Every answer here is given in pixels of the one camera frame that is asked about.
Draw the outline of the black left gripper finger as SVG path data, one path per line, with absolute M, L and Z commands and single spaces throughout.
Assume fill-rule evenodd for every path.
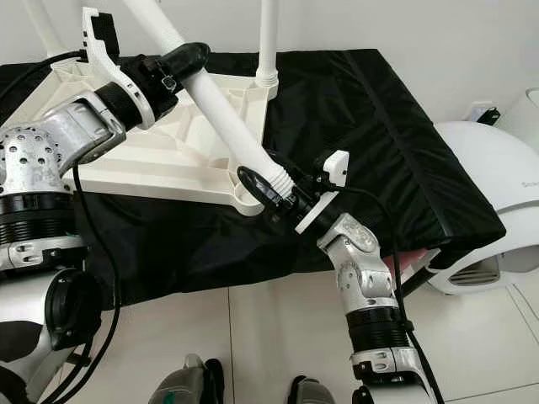
M 189 42 L 159 57 L 159 66 L 166 76 L 176 81 L 183 81 L 204 70 L 209 56 L 211 56 L 211 47 L 208 44 Z

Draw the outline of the white plastic children table top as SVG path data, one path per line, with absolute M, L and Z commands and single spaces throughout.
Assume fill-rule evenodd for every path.
M 54 105 L 104 84 L 86 62 L 58 62 L 30 86 L 1 127 L 37 120 Z M 92 193 L 230 205 L 245 216 L 262 210 L 236 178 L 237 162 L 226 143 L 186 92 L 150 130 L 131 130 L 123 143 L 79 169 L 83 189 Z

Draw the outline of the black cloth table cover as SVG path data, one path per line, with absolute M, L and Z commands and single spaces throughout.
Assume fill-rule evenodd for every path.
M 392 219 L 366 197 L 345 194 L 340 204 L 378 238 L 393 236 L 401 253 L 435 251 L 437 269 L 504 238 L 495 208 L 379 50 L 282 51 L 277 64 L 265 145 L 305 172 L 328 151 L 350 152 L 348 184 L 380 197 Z M 105 300 L 113 284 L 107 253 L 115 255 L 127 305 L 330 267 L 311 242 L 228 205 L 104 194 L 88 204 L 99 237 L 66 194 L 4 197 L 15 213 L 0 237 L 82 235 Z

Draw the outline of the pink plastic item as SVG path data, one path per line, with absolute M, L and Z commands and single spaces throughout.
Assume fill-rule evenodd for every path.
M 415 265 L 417 262 L 423 261 L 424 258 L 430 253 L 428 249 L 419 249 L 407 252 L 398 252 L 398 268 L 401 272 L 404 272 L 409 266 Z M 382 261 L 389 267 L 393 267 L 392 254 L 385 255 Z

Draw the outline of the black metal table leg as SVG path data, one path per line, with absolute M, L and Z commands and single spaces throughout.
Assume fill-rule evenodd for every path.
M 401 284 L 399 288 L 397 288 L 397 291 L 394 292 L 397 299 L 405 299 L 408 294 L 415 292 L 420 286 L 427 284 L 427 282 L 438 273 L 438 270 L 431 272 L 431 270 L 428 269 L 427 264 L 420 265 L 419 263 L 415 263 L 409 266 L 409 269 L 412 269 L 412 273 L 404 278 L 403 284 Z

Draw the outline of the white dome appliance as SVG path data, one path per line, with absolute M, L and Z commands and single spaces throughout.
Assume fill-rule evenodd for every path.
M 507 232 L 429 280 L 443 294 L 504 288 L 539 274 L 539 151 L 499 128 L 451 120 L 436 130 Z

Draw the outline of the grey robot right foot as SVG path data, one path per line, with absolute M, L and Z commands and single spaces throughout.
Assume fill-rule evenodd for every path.
M 336 404 L 336 401 L 319 380 L 299 375 L 291 382 L 286 404 Z

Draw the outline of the grey robot foot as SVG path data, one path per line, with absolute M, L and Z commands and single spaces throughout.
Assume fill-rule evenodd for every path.
M 220 360 L 188 353 L 184 366 L 159 382 L 147 404 L 224 404 L 224 381 Z
M 319 380 L 299 375 L 291 382 L 286 404 L 336 404 L 336 401 Z

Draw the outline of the grey robot left foot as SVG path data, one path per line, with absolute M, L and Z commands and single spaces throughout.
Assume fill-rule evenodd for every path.
M 224 404 L 224 381 L 220 360 L 188 353 L 184 366 L 159 382 L 147 404 Z

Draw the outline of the white cylinder appliance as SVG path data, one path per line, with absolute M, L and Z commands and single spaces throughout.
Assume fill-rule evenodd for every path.
M 502 111 L 495 127 L 515 136 L 539 153 L 539 86 L 524 89 L 515 103 Z

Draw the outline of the wall socket with black plug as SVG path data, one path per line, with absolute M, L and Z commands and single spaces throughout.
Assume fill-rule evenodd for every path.
M 494 126 L 500 118 L 501 112 L 496 104 L 488 101 L 478 101 L 478 103 L 470 104 L 465 120 Z

